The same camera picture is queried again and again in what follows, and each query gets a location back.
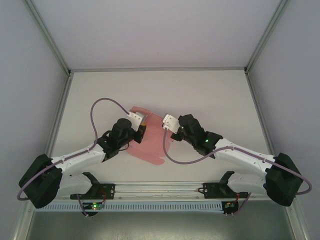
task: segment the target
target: white table surface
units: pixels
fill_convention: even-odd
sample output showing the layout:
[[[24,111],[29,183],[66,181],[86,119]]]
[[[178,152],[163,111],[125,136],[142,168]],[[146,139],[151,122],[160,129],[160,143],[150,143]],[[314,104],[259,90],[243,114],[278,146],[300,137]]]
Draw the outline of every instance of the white table surface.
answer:
[[[206,131],[221,134],[245,148],[268,153],[244,71],[185,70],[76,72],[53,156],[71,153],[93,142],[90,108],[102,97],[115,99],[127,110],[138,106],[159,116],[193,114]],[[125,117],[114,103],[98,103],[93,112],[98,135]],[[201,157],[185,142],[172,143],[169,154],[180,161]],[[164,164],[153,165],[126,151],[84,169],[100,182],[218,181],[226,171],[247,172],[213,158],[191,165],[178,165],[165,158]]]

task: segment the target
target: black clamp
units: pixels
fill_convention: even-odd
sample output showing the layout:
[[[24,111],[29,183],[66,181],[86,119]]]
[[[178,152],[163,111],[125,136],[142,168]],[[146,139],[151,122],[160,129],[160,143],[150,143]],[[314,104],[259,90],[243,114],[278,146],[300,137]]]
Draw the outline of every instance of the black clamp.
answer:
[[[120,149],[131,141],[141,143],[146,132],[146,126],[140,125],[138,131],[131,128],[132,123],[126,118],[120,118],[102,137],[98,138],[97,144],[102,147],[105,157],[103,161],[116,156]]]
[[[198,192],[202,193],[205,199],[246,199],[248,192],[234,192],[228,186],[228,179],[234,173],[234,171],[227,171],[219,182],[203,183],[203,187],[199,188]]]
[[[116,185],[113,183],[100,183],[90,172],[84,172],[91,181],[91,188],[86,194],[79,194],[80,200],[113,200],[115,197]],[[77,194],[71,194],[70,199],[77,200]]]
[[[178,120],[180,127],[177,133],[171,135],[171,138],[179,142],[185,140],[202,156],[216,149],[217,142],[223,139],[219,134],[205,131],[191,114],[180,116]]]

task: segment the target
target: translucent pink fabric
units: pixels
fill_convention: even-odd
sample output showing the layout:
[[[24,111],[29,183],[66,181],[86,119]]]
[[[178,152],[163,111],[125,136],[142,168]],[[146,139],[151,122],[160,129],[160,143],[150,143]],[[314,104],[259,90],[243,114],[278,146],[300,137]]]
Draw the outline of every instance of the translucent pink fabric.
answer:
[[[165,133],[165,130],[162,128],[163,117],[137,106],[132,107],[130,112],[140,112],[147,115],[147,117],[145,122],[146,130],[142,143],[139,144],[135,141],[131,141],[127,153],[154,165],[164,164],[165,160],[162,159],[165,157],[162,148],[162,141]],[[170,142],[173,142],[170,138],[171,134],[172,132],[168,131],[166,136],[167,142],[165,143],[165,149],[167,151],[170,148]]]

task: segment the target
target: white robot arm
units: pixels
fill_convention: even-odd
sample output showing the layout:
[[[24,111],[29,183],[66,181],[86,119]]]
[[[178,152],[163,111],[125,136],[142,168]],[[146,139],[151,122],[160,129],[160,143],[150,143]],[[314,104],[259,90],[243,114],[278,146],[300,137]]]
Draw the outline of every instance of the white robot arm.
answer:
[[[91,146],[53,158],[45,154],[38,156],[19,181],[18,200],[31,200],[36,208],[43,208],[56,197],[72,194],[97,196],[103,184],[83,169],[114,157],[131,141],[141,143],[146,131],[142,124],[145,116],[139,112],[129,112],[128,116],[130,120],[120,118],[112,130],[105,132]],[[22,192],[28,198],[21,198]]]
[[[301,176],[288,155],[283,153],[278,156],[262,154],[236,145],[219,134],[204,131],[198,120],[191,114],[180,116],[178,119],[167,114],[163,119],[163,128],[165,132],[167,130],[173,132],[172,139],[188,142],[204,156],[190,162],[176,161],[166,152],[165,138],[163,138],[164,153],[172,162],[185,165],[200,162],[207,157],[217,157],[244,167],[252,173],[226,172],[220,180],[219,187],[219,190],[224,193],[232,191],[268,195],[276,203],[290,206],[296,195],[308,193],[312,189],[311,183]],[[298,192],[303,180],[308,183],[309,189]]]
[[[129,112],[129,119],[121,118],[105,132],[93,145],[79,151],[59,157],[49,158],[45,154],[38,156],[19,181],[21,190],[19,200],[31,200],[36,208],[42,208],[56,197],[80,194],[90,199],[101,199],[103,184],[100,184],[89,172],[83,169],[93,164],[102,163],[115,155],[131,141],[141,143],[146,125],[142,124],[145,116],[139,112]],[[239,174],[228,171],[219,183],[220,194],[256,193],[267,194],[273,201],[283,206],[290,206],[303,180],[300,172],[289,156],[261,154],[223,138],[221,135],[204,131],[197,119],[191,114],[178,119],[166,115],[163,119],[165,128],[163,150],[166,156],[177,164],[194,164],[207,157],[225,160],[248,169],[252,174]],[[171,138],[186,141],[203,157],[191,162],[179,162],[172,159],[165,149],[167,130],[173,132]],[[28,198],[21,198],[25,192]]]

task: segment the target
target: purple cable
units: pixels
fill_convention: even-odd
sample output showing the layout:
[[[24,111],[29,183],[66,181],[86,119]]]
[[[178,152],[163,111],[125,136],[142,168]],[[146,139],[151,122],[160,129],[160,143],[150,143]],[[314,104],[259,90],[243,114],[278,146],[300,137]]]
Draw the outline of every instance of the purple cable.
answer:
[[[81,203],[81,201],[80,201],[79,194],[77,194],[77,195],[76,195],[76,198],[78,199],[78,202],[79,202],[79,205],[80,205],[80,208],[81,208],[81,210],[82,210],[83,214],[85,215],[85,217],[87,217],[87,216],[88,216],[88,214],[87,214],[87,212],[86,212],[86,210],[85,210],[84,206],[82,205],[82,203]]]
[[[282,170],[285,170],[285,171],[288,172],[288,173],[291,173],[291,174],[297,176],[298,178],[302,179],[303,181],[305,181],[305,182],[308,184],[308,189],[305,190],[305,191],[297,192],[296,195],[307,194],[307,193],[309,193],[309,192],[312,190],[312,184],[311,184],[311,182],[310,182],[307,178],[305,178],[304,176],[302,176],[301,174],[299,174],[299,173],[297,173],[297,172],[295,172],[295,171],[292,171],[292,170],[289,169],[289,168],[286,168],[286,167],[284,167],[284,166],[281,166],[280,164],[278,164],[278,163],[276,163],[276,162],[270,161],[270,160],[268,160],[268,159],[264,159],[264,158],[261,157],[261,156],[255,155],[255,154],[253,154],[253,153],[251,153],[251,152],[249,152],[249,151],[246,151],[246,150],[241,149],[241,148],[238,148],[238,147],[224,146],[224,147],[221,147],[221,148],[217,148],[217,149],[213,150],[212,152],[208,153],[207,155],[205,155],[205,156],[203,156],[203,157],[201,157],[201,158],[199,158],[199,159],[197,159],[197,160],[193,160],[193,161],[183,162],[183,161],[174,160],[173,158],[171,158],[171,157],[168,155],[167,150],[166,150],[166,134],[167,134],[167,131],[168,131],[168,130],[165,128],[165,129],[164,129],[164,135],[163,135],[163,141],[162,141],[162,148],[163,148],[163,151],[164,151],[164,154],[166,155],[166,157],[167,157],[170,161],[174,162],[175,164],[181,164],[181,165],[195,164],[195,163],[198,163],[198,162],[206,159],[207,157],[210,157],[211,155],[213,155],[213,154],[215,154],[215,153],[217,153],[217,152],[220,152],[220,151],[223,151],[223,150],[232,149],[232,150],[236,150],[236,151],[238,151],[238,152],[247,154],[247,155],[249,155],[249,156],[251,156],[251,157],[253,157],[253,158],[256,158],[256,159],[261,160],[261,161],[263,161],[263,162],[266,162],[266,163],[268,163],[268,164],[274,165],[274,166],[276,166],[276,167],[278,167],[278,168],[280,168],[280,169],[282,169]]]
[[[251,196],[251,192],[249,192],[248,196],[246,197],[246,199],[244,200],[244,202],[242,203],[242,205],[238,208],[238,211],[236,211],[233,215],[238,214],[238,213],[241,211],[241,209],[244,208],[244,206],[247,204],[250,196]]]
[[[120,104],[118,103],[117,101],[111,99],[111,98],[108,98],[108,97],[102,97],[102,98],[99,98],[97,101],[95,101],[92,106],[91,106],[91,110],[90,110],[90,120],[91,120],[91,124],[92,124],[92,127],[93,127],[93,131],[94,131],[94,142],[92,144],[92,146],[88,149],[88,150],[84,150],[82,152],[78,152],[74,155],[71,155],[71,156],[68,156],[64,159],[64,161],[67,161],[69,159],[73,159],[75,157],[78,157],[82,154],[85,154],[85,153],[88,153],[89,151],[91,151],[96,145],[97,145],[97,141],[98,141],[98,133],[97,133],[97,128],[96,128],[96,125],[95,125],[95,122],[94,122],[94,117],[93,117],[93,112],[94,112],[94,108],[95,108],[95,105],[102,101],[102,100],[108,100],[108,101],[111,101],[115,104],[117,104],[127,115],[129,114],[129,112]],[[32,178],[30,178],[29,181],[26,182],[25,185],[22,186],[22,188],[19,190],[16,198],[19,200],[19,201],[26,201],[26,200],[29,200],[29,198],[25,197],[25,198],[21,198],[21,194],[22,192],[29,186],[30,183],[32,183],[37,177],[39,177],[41,174],[43,174],[45,171],[49,170],[50,168],[53,168],[54,166],[60,164],[60,163],[63,163],[62,160],[59,160],[53,164],[51,164],[50,166],[47,166],[46,168],[42,169],[40,172],[38,172],[36,175],[34,175]]]

